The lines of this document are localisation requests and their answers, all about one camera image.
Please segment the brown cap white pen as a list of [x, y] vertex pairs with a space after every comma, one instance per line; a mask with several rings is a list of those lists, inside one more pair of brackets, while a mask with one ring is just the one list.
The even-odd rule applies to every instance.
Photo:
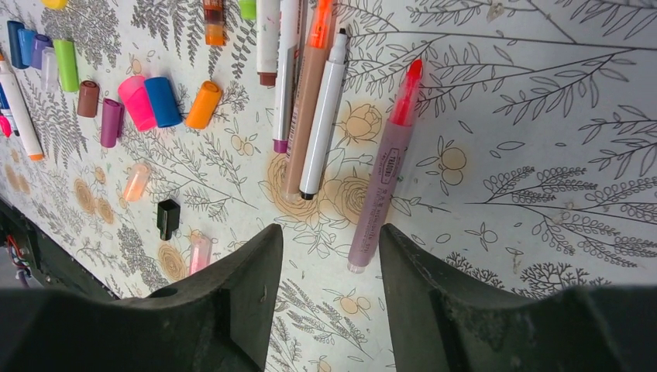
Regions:
[[280, 1], [256, 1], [256, 72], [263, 86], [274, 86], [277, 79]]

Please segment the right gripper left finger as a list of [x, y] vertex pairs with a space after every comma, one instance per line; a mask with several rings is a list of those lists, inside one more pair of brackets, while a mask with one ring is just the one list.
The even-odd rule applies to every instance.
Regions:
[[283, 256], [277, 224], [145, 298], [1, 293], [3, 371], [262, 371]]

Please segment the orange red pen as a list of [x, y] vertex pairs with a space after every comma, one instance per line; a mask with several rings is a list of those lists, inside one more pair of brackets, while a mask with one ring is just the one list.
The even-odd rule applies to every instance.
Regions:
[[223, 0], [203, 0], [205, 42], [209, 46], [225, 45], [224, 2]]

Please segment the clear pink pen cap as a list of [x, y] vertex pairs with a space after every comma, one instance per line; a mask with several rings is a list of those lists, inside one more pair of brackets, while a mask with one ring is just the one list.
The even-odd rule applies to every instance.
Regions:
[[212, 241], [205, 235], [198, 235], [191, 241], [191, 260], [189, 274], [203, 270], [209, 265], [212, 253]]

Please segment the pink pen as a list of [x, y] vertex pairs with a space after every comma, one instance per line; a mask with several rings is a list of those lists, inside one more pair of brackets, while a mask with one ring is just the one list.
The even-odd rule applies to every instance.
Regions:
[[366, 197], [348, 255], [348, 270], [361, 274], [377, 250], [380, 229], [386, 221], [392, 194], [411, 141], [422, 79], [423, 62], [414, 60], [396, 94], [375, 157]]

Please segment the pink highlighter cap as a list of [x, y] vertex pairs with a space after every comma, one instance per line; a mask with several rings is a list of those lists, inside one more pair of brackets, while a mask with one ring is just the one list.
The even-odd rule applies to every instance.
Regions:
[[157, 121], [150, 103], [142, 75], [125, 79], [118, 87], [118, 95], [125, 106], [136, 129], [144, 132], [157, 126]]

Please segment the blue whiteboard marker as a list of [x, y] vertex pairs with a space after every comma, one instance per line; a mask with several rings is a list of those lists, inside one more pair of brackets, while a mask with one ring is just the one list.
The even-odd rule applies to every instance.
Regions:
[[11, 112], [9, 102], [6, 98], [3, 88], [1, 88], [1, 114], [7, 122], [7, 126], [11, 128], [12, 133], [15, 136], [20, 136], [18, 126], [15, 123], [15, 118]]

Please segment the black pink highlighter marker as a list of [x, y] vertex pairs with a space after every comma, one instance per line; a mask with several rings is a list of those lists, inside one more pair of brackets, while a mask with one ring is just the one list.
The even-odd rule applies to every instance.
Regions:
[[0, 128], [2, 135], [5, 138], [9, 138], [13, 134], [13, 130], [9, 120], [7, 120], [7, 118], [4, 117], [3, 115], [0, 115]]

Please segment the dark blue pen cap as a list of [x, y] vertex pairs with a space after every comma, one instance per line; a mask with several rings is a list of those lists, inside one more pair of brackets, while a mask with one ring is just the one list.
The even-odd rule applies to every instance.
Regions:
[[7, 22], [11, 63], [13, 67], [20, 70], [26, 69], [28, 67], [27, 64], [22, 62], [22, 51], [19, 38], [19, 31], [22, 29], [25, 29], [25, 26], [22, 22], [15, 20], [9, 20]]

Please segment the blue marker cap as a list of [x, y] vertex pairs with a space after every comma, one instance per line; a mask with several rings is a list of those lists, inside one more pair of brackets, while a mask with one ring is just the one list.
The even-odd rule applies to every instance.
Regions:
[[151, 77], [144, 81], [146, 92], [158, 128], [167, 128], [182, 123], [183, 119], [170, 81], [167, 77]]

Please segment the orange tip white pen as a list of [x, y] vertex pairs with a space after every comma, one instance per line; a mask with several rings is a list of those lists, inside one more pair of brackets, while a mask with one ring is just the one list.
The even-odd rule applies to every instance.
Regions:
[[1, 86], [26, 154], [33, 161], [44, 160], [45, 155], [29, 116], [20, 84], [3, 55], [1, 55]]

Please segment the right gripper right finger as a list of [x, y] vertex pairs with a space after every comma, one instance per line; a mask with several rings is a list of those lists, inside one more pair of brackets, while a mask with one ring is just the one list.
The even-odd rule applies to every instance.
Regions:
[[399, 371], [654, 371], [656, 289], [575, 286], [539, 300], [463, 273], [397, 227], [380, 264]]

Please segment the purple pen cap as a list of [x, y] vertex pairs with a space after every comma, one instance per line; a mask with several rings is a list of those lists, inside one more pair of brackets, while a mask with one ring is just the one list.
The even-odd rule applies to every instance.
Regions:
[[33, 68], [36, 68], [38, 70], [42, 68], [43, 51], [47, 47], [52, 47], [52, 46], [53, 46], [52, 39], [46, 35], [37, 33], [33, 37], [32, 47], [31, 47], [31, 51], [32, 51], [31, 66]]

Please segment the blue thin pen cap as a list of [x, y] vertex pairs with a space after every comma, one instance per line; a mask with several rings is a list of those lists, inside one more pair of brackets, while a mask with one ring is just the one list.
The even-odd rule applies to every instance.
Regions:
[[31, 29], [20, 29], [18, 31], [20, 59], [23, 65], [32, 66], [33, 41], [36, 32]]

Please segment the light orange pen cap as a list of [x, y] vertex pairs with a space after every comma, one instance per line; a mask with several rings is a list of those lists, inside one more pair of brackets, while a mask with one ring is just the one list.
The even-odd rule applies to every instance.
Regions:
[[143, 196], [150, 179], [150, 174], [150, 167], [144, 163], [137, 163], [131, 168], [123, 192], [123, 198], [127, 202], [136, 202]]

